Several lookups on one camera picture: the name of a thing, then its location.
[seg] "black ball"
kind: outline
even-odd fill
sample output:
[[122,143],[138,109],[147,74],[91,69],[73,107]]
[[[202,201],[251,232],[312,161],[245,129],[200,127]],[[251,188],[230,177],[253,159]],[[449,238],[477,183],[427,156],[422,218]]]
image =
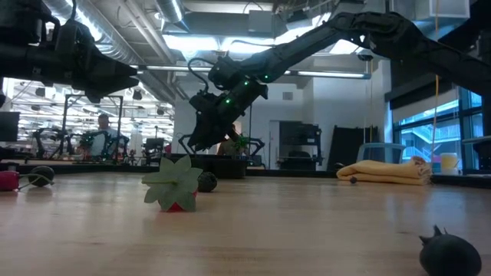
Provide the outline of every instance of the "black ball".
[[420,263],[430,276],[477,276],[481,272],[479,252],[466,240],[445,234],[435,225],[431,238],[420,237]]
[[211,192],[216,188],[216,176],[211,172],[203,172],[198,177],[198,192]]
[[[30,173],[44,176],[51,181],[54,179],[54,170],[47,166],[35,167]],[[37,176],[29,176],[28,179],[32,185],[37,187],[44,187],[50,183],[46,179],[38,178]]]

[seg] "green star-shaped toy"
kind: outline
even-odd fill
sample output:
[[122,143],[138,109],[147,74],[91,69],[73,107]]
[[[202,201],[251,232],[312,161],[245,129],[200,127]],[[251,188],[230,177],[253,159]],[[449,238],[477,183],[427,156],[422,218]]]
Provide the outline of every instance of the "green star-shaped toy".
[[174,203],[185,211],[196,211],[193,193],[198,189],[198,177],[202,172],[202,169],[191,167],[189,156],[184,156],[176,163],[162,158],[160,171],[150,173],[141,180],[150,187],[145,195],[145,203],[158,201],[163,211],[169,210]]

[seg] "wooden table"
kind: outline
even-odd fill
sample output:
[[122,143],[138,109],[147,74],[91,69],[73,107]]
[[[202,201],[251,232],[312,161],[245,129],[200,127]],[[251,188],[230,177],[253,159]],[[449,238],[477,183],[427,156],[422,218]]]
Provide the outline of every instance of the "wooden table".
[[417,236],[433,224],[472,242],[491,274],[489,190],[248,178],[167,214],[143,203],[140,177],[0,193],[0,275],[419,276]]

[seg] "robotic workstation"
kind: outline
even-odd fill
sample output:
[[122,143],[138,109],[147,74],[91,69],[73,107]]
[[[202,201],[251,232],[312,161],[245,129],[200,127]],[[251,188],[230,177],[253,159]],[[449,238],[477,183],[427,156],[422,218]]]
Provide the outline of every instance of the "robotic workstation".
[[[0,25],[0,61],[11,66],[0,68],[2,77],[41,81],[47,85],[69,84],[85,90],[90,101],[96,103],[115,91],[137,85],[138,80],[133,78],[137,76],[137,68],[147,70],[144,65],[122,64],[102,55],[89,29],[75,21],[74,14],[60,26],[41,0],[6,3],[0,16],[10,20]],[[232,134],[232,122],[257,97],[267,99],[266,84],[340,39],[391,60],[417,64],[483,95],[491,90],[491,66],[462,51],[476,41],[480,30],[491,25],[484,14],[488,7],[489,2],[485,0],[474,3],[471,19],[440,41],[426,38],[411,21],[395,13],[340,13],[294,41],[243,61],[220,57],[208,78],[224,92],[219,96],[208,93],[206,85],[190,100],[196,109],[197,122],[188,145],[202,150],[222,141],[226,134]],[[50,41],[45,31],[47,22],[55,25]]]

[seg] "folded towel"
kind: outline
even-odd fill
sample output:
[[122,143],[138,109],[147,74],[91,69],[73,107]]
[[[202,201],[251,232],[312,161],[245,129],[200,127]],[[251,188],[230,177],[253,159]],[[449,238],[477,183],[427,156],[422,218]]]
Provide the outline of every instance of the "folded towel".
[[357,181],[424,185],[430,183],[431,168],[417,156],[404,164],[363,160],[338,170],[337,176],[341,180],[355,177]]

